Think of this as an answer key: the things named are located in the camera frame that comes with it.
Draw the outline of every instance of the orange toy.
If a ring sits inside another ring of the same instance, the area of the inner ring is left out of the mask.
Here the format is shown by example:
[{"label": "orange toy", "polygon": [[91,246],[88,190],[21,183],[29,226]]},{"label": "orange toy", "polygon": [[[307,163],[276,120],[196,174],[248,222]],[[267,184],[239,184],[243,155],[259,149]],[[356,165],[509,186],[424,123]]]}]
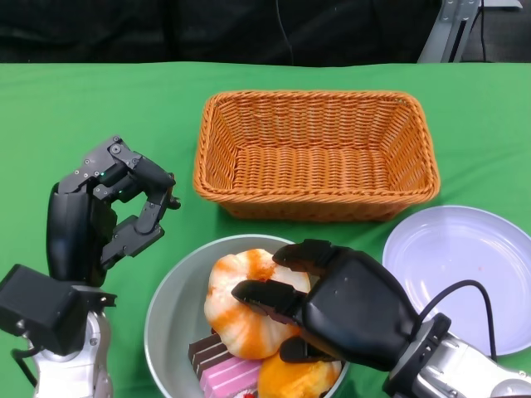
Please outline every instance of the orange toy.
[{"label": "orange toy", "polygon": [[341,362],[286,363],[280,354],[262,364],[260,398],[319,398],[339,378]]},{"label": "orange toy", "polygon": [[274,355],[280,344],[296,335],[298,329],[275,322],[238,302],[231,292],[246,279],[273,279],[306,293],[309,279],[306,273],[277,265],[271,254],[262,249],[228,255],[212,268],[205,301],[208,323],[235,357],[263,359]]}]

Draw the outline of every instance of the green table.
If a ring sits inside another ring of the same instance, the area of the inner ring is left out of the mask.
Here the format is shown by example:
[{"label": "green table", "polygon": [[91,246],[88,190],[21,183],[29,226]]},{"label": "green table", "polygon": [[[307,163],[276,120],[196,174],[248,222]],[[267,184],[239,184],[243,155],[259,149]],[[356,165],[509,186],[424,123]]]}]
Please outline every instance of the green table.
[{"label": "green table", "polygon": [[[527,65],[389,65],[302,69],[213,64],[123,66],[0,66],[3,146],[0,275],[15,263],[46,272],[46,207],[51,186],[83,155],[113,134],[175,172],[178,212],[163,220],[166,236],[112,269],[105,290],[118,294],[110,375],[117,397],[161,396],[144,359],[144,320],[164,275],[187,253],[211,240],[242,233],[305,237],[350,245],[381,259],[394,226],[291,225],[239,221],[199,198],[192,165],[202,107],[209,95],[239,89],[403,90],[426,111],[442,175],[443,203],[492,211],[531,233],[531,68]],[[136,214],[143,198],[122,205]],[[32,396],[9,356],[22,339],[0,334],[0,395]],[[531,371],[531,350],[501,358]],[[385,375],[352,366],[353,396],[377,398]]]}]

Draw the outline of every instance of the lavender plate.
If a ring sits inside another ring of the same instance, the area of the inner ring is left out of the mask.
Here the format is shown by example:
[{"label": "lavender plate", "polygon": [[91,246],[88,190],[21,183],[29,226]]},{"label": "lavender plate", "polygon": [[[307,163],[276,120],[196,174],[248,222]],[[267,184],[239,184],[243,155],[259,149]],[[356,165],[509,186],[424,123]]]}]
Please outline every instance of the lavender plate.
[{"label": "lavender plate", "polygon": [[[463,279],[485,286],[492,302],[498,354],[531,346],[531,238],[487,211],[438,206],[402,221],[387,239],[383,265],[398,279],[415,309]],[[436,306],[450,331],[489,354],[485,302],[464,287]]]}]

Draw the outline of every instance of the metal bowl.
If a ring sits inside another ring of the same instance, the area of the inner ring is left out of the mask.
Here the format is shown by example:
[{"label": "metal bowl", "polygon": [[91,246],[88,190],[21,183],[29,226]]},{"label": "metal bowl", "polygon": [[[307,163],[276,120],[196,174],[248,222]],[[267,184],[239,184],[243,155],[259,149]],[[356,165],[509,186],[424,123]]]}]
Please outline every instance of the metal bowl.
[{"label": "metal bowl", "polygon": [[[267,235],[237,235],[215,240],[181,260],[157,288],[144,330],[144,349],[149,370],[167,398],[203,398],[188,360],[188,344],[210,334],[203,312],[208,277],[221,257],[250,249],[270,253],[292,242]],[[334,395],[348,365],[326,395]]]}]

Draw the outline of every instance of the basket rim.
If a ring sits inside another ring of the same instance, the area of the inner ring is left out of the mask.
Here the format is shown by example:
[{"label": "basket rim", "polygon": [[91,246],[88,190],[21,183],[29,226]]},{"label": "basket rim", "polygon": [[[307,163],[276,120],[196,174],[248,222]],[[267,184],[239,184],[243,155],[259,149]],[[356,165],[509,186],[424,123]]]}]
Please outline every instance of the basket rim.
[{"label": "basket rim", "polygon": [[[340,96],[349,98],[392,97],[407,102],[416,109],[421,127],[422,161],[427,165],[426,177],[428,183],[422,189],[393,191],[388,189],[259,189],[259,188],[215,188],[206,180],[207,149],[210,144],[209,133],[212,131],[212,112],[209,109],[218,106],[224,100],[241,97],[323,97]],[[382,203],[389,204],[419,204],[431,200],[440,190],[441,178],[436,165],[433,142],[429,133],[426,116],[419,101],[412,95],[402,91],[392,90],[234,90],[225,91],[211,96],[202,116],[201,133],[195,159],[193,186],[202,197],[223,203]]]}]

